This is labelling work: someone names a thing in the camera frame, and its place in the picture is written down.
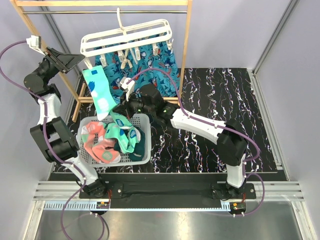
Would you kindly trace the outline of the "pink sock front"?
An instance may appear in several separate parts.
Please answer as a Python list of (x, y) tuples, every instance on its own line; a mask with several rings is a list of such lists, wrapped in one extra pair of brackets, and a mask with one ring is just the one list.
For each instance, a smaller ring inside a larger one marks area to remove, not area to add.
[(91, 121), (81, 128), (81, 139), (84, 149), (97, 162), (101, 162), (101, 158), (98, 157), (93, 150), (95, 137), (98, 137), (98, 142), (101, 142), (106, 134), (106, 126), (103, 122)]

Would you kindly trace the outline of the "pink sock end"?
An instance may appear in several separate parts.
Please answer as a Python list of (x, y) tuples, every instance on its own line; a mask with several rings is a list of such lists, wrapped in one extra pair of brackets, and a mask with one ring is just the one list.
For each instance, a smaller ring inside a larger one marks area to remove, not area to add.
[(121, 160), (121, 154), (115, 150), (116, 141), (114, 139), (104, 139), (92, 147), (93, 158), (98, 163), (112, 164)]

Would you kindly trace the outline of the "green reindeer sock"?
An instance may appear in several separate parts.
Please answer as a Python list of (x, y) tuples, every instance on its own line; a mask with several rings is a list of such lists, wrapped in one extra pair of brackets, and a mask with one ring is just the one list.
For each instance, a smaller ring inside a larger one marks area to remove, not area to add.
[(135, 127), (135, 128), (137, 128), (141, 134), (140, 142), (135, 145), (135, 149), (133, 153), (125, 153), (125, 154), (128, 154), (128, 157), (132, 162), (139, 162), (143, 160), (145, 155), (146, 137), (145, 137), (145, 133), (139, 127)]

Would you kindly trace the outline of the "white plastic clip hanger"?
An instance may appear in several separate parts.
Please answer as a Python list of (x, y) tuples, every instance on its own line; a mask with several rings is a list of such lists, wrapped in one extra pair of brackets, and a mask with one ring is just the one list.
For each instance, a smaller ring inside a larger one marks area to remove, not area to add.
[(129, 50), (135, 62), (139, 47), (151, 45), (153, 55), (158, 54), (157, 43), (168, 42), (173, 35), (171, 26), (166, 19), (156, 19), (130, 26), (123, 26), (120, 9), (116, 10), (119, 28), (90, 33), (82, 37), (80, 53), (85, 56), (83, 62), (92, 69), (90, 58), (100, 56), (102, 65), (107, 65), (105, 54)]

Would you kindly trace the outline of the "mint sock with blue logo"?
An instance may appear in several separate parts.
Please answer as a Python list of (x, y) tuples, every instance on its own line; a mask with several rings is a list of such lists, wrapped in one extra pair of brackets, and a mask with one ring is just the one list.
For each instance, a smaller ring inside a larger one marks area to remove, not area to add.
[(124, 154), (133, 153), (141, 141), (141, 133), (134, 126), (129, 129), (122, 129), (116, 123), (109, 123), (106, 127), (105, 139), (115, 139)]

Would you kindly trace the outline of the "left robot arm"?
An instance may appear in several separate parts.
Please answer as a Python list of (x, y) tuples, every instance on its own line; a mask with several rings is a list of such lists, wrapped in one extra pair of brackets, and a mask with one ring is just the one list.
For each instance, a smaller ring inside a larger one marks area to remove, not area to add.
[(77, 140), (60, 116), (61, 94), (55, 84), (49, 83), (58, 73), (68, 73), (85, 57), (50, 47), (43, 54), (38, 67), (23, 81), (40, 107), (39, 121), (30, 129), (30, 134), (48, 162), (69, 169), (88, 196), (103, 198), (108, 193), (108, 186), (93, 167), (80, 159)]

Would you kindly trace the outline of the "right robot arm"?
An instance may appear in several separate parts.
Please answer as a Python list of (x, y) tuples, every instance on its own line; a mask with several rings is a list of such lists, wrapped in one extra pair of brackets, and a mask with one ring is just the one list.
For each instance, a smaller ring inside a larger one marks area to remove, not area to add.
[(223, 122), (186, 111), (178, 104), (165, 101), (152, 84), (144, 85), (138, 94), (124, 92), (113, 111), (128, 119), (134, 114), (148, 114), (160, 125), (192, 132), (212, 141), (227, 170), (225, 186), (213, 185), (213, 193), (223, 201), (243, 197), (246, 184), (243, 161), (248, 141), (235, 120)]

